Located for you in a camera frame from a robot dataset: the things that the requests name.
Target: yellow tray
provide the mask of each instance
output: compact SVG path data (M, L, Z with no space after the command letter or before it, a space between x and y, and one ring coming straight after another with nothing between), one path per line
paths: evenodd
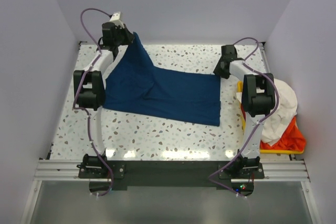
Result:
M237 83L237 91L238 92L242 92L243 91L243 82L242 81L238 81ZM245 119L243 117L243 114L240 114L240 118L242 120L243 123L243 130L245 129ZM302 154L304 152L304 150L302 152L298 152L298 151L286 151L286 150L263 150L260 149L260 153L273 153L273 154Z

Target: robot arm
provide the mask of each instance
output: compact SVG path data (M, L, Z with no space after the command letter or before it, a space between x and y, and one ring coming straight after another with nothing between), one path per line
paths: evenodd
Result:
M222 46L222 56L214 70L216 75L228 79L232 74L243 82L241 104L246 112L246 126L244 131L241 157L232 167L232 172L237 173L242 169L255 169L259 165L260 139L265 121L261 121L275 106L275 90L264 76L261 76L244 66L245 61L237 57L234 45ZM265 73L265 76L274 80L273 74Z
M73 88L74 94L76 94L84 72L91 67L90 72L85 76L77 104L86 108L90 113L90 133L97 146L97 151L101 155L105 152L101 133L101 110L105 102L106 87L105 79L102 76L117 57L118 47L129 45L134 39L134 35L128 31L126 25L122 22L120 12L114 13L109 22L102 24L102 33L101 55L100 51L97 50L94 59L83 70L73 72Z

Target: cable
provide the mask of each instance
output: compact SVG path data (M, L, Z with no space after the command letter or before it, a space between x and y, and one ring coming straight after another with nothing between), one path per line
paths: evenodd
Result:
M255 38L246 37L246 38L240 39L239 41L235 42L234 45L237 44L238 42L244 40L244 39L253 39L253 40L257 43L256 48L255 48L255 49L254 49L254 50L253 50L253 51L252 51L252 52L251 52L251 53L244 59L244 60L247 60L253 53L255 53L255 52L258 50L258 48L259 48L259 42L258 42ZM256 126L253 128L252 132L251 132L250 135L248 136L248 138L247 138L245 144L244 144L244 145L242 146L242 148L239 150L239 152L237 153L237 155L236 155L233 159L231 159L231 161L228 162L225 166L223 166L223 167L220 168L219 170L215 171L214 173L212 173L212 174L208 177L208 179L209 179L212 183L217 184L217 185L220 185L220 186L222 186L222 187L224 187L224 188L226 188L226 189L232 191L232 192L235 193L237 196L241 196L241 197L245 197L245 196L242 195L242 194L240 194L240 193L237 193L237 192L234 191L232 188L230 188L230 187L228 187L228 186L226 186L226 185L224 185L224 184L222 184L222 183L220 183L220 182L217 182L217 181L213 180L212 177L215 176L216 174L218 174L218 173L224 171L226 168L228 168L228 167L229 167L229 166L230 166L230 165L231 165L231 164L232 164L232 163L233 163L233 162L234 162L234 161L241 155L241 153L244 151L245 147L247 146L248 142L251 140L253 134L254 134L254 133L256 132L256 130L258 129L260 123L262 123L263 121L265 121L266 119L268 119L271 115L273 115L273 114L275 113L275 111L276 111L276 110L278 109L278 107L279 107L279 92L278 92L278 89L277 89L277 87L275 86L274 82L273 82L267 75L265 75L264 73L261 73L261 72L259 72L259 71L257 71L257 70L254 70L252 67L250 67L250 66L247 65L246 63L243 63L243 65L244 65L244 67L246 67L248 70L250 70L250 71L252 71L252 72L254 72L254 73L257 73L257 74L263 76L266 80L268 80L268 81L271 83L271 85L273 86L273 88L274 88L274 90L275 90L276 104L275 104L274 109L273 109L267 116L265 116L264 118L262 118L262 119L256 124Z
M100 42L101 42L101 40L103 39L103 37L100 37L99 39L98 39L98 45L100 46Z
M235 43L233 43L233 45L235 45L238 42L241 42L242 40L245 40L245 39L251 39L251 40L254 40L257 43L256 48L248 56L245 57L244 60L247 60L248 58L250 58L258 50L258 48L259 48L259 41L257 39L255 39L255 38L252 38L252 37L245 37L245 38L242 38L242 39L236 41Z
M84 28L85 32L89 35L89 37L93 40L93 42L97 45L98 47L98 50L99 50L99 54L96 56L96 58L93 60L91 66L89 67L88 70L86 70L84 73L83 73L83 76L82 78L80 79L80 82L79 82L79 85L78 85L78 89L76 91L76 94L75 94L75 98L73 100L73 104L72 104L72 109L74 110L83 110L86 112L87 116L88 116L88 137L89 137L89 141L90 141L90 144L94 150L94 152L96 153L98 159L103 163L104 166L106 166L106 168L108 169L109 173L110 173L110 176L111 176L111 184L109 186L109 188L101 193L101 194L97 194L97 196L104 196L106 195L111 189L112 189L112 186L113 186L113 178L114 178L114 175L113 175L113 171L111 169L111 167L105 162L105 160L101 157L101 155L99 154L99 152L97 151L94 143L93 143L93 140L92 140L92 137L91 137L91 131L90 131L90 112L84 108L84 107L76 107L76 103L77 103L77 100L78 100L78 97L79 97L79 93L80 93L80 90L81 88L83 87L83 83L84 83L84 79L85 79L85 76L87 75L88 72L91 71L91 69L93 68L93 66L96 64L96 62L99 60L99 58L101 57L101 48L100 48L100 45L99 43L95 40L95 38L92 36L92 34L87 30L86 26L84 25L84 22L83 22L83 14L88 11L88 10L96 10L98 12L101 12L101 13L104 13L106 15L108 15L109 17L111 17L110 14L104 12L103 10L100 10L100 9L96 9L96 8L87 8L85 10L83 10L80 14L80 22L82 24L82 27Z
M248 178L248 182L247 182L247 183L250 183L250 180L251 180L252 174L253 174L253 173L251 173L251 174L250 174L250 177Z

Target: white cloth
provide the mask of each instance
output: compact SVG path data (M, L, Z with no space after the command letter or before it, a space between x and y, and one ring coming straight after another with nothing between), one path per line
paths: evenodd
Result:
M276 112L270 116L264 125L261 140L270 146L276 144L296 115L298 100L294 90L284 81L274 79L280 100ZM237 93L237 99L242 102L242 93Z

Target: black bracket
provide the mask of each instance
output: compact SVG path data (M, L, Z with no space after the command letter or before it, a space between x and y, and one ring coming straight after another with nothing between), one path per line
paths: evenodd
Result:
M83 74L84 70L76 70L73 72L74 96L76 95ZM105 103L105 89L101 72L100 71L88 72L84 78L83 85L87 85L88 83L90 83L92 87L91 88L82 87L79 91L79 96L76 103L80 107L97 110L100 106L102 106Z
M228 163L226 161L108 161L105 156L103 158L114 174L113 190L127 190L129 186L216 187L224 189L224 187L212 183L208 177ZM236 188L241 186L241 183L231 183L232 178L249 179L251 173L254 173L254 178L264 178L264 172L259 172L259 169L263 169L260 163L257 167L252 167L255 164L250 160L243 159L243 162L239 161L239 167L241 167L241 163L245 164L243 165L245 169L241 169L241 172L219 173L213 177L213 180L227 187ZM104 191L109 188L110 174L97 157L86 154L83 162L77 167L79 168L79 178L106 179L90 182L91 192ZM245 193L251 193L250 190L250 186L246 190L239 188L240 192L244 191Z
M103 47L109 48L113 53L113 59L118 55L118 47L121 45L130 45L134 39L134 34L131 33L126 25L124 28L116 26L113 22L106 22L102 24L103 33Z
M266 73L265 75L274 81L273 74ZM264 91L257 93L257 88ZM252 117L256 115L268 115L275 106L275 90L273 85L263 76L256 76L254 74L244 75L241 104L244 111Z
M230 77L230 63L235 60L242 60L242 58L238 58L238 53L234 45L222 46L221 49L222 56L215 67L214 74L228 79Z
M82 163L77 165L80 170L80 178L110 178L109 171L97 156L85 154ZM115 179L123 179L125 174L125 164L117 163L111 166Z

